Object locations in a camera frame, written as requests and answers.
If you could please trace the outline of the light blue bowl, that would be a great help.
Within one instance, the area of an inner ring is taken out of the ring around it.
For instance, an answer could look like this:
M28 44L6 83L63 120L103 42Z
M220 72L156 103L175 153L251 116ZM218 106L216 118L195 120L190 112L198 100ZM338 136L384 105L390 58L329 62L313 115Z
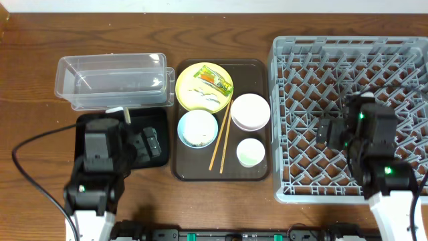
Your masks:
M211 113L207 112L206 110L192 110L192 111L189 111L186 114L184 114L180 118L179 123L177 125L177 134L178 134L179 139L181 140L181 142L183 144L185 144L186 146L188 146L190 148L194 148L194 149L201 149L201 148L204 148L204 147L208 146L208 145L206 145L206 146L203 146L203 147L191 147L188 144L186 144L186 142L185 142L185 140L183 138L183 127L184 127L185 121L188 118L196 118L198 120L210 120L210 121L212 121L213 124L215 125L215 134L216 135L215 135L215 138L208 145L210 145L216 139L218 131L219 131L219 127L218 127L218 123L217 123L216 118Z

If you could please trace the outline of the pile of rice scraps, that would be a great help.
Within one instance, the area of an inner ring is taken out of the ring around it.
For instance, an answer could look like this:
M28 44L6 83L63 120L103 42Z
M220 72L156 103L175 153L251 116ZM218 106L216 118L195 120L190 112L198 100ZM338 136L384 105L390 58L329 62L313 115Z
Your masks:
M188 118L183 127L183 138L191 147L203 147L215 138L215 125L210 120Z

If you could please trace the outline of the small pale green cup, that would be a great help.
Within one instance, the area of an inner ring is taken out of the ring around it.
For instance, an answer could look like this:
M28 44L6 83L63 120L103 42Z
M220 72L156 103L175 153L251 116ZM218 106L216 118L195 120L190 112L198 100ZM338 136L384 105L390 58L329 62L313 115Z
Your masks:
M257 139L244 139L238 144L236 155L242 166L246 168L254 167L263 161L265 147Z

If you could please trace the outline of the pink white bowl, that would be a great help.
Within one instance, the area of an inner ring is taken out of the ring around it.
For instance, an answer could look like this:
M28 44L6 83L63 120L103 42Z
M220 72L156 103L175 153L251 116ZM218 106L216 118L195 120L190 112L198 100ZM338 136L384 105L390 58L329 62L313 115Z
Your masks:
M243 131L258 131L270 120L270 106L260 95L242 94L231 105L231 119Z

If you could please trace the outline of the green orange snack wrapper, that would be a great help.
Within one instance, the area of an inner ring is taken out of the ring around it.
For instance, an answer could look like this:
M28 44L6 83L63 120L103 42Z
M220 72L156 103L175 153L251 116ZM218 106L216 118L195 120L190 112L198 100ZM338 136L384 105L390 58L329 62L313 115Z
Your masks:
M232 84L228 83L222 75L218 74L210 67L204 65L194 75L194 78L200 79L203 83L214 88L222 95L228 97L233 92Z

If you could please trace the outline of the white tissue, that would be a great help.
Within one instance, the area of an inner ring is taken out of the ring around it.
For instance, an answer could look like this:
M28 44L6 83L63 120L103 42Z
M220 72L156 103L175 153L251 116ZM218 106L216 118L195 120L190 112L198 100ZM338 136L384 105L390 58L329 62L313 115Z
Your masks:
M220 101L218 100L218 97L215 94L212 94L212 93L205 94L202 88L190 89L188 90L188 93L193 100L198 100L198 101L205 100L205 101L220 104Z

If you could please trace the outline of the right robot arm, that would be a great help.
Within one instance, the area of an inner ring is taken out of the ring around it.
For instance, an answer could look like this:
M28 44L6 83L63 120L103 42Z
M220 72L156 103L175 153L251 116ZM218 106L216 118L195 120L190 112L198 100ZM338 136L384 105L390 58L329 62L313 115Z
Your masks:
M316 142L345 151L383 240L426 240L419 197L427 179L418 182L411 164L395 155L394 109L377 103L372 92L349 96L346 109L342 118L319 120Z

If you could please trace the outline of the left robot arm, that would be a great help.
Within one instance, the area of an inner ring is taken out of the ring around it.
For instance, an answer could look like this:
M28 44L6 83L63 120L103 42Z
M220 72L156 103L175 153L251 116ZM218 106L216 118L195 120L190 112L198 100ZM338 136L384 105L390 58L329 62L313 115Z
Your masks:
M136 132L115 118L98 118L84 125L84 152L75 160L64 187L65 210L80 240L148 239L141 223L117 222L116 212L124 180L161 154L153 127Z

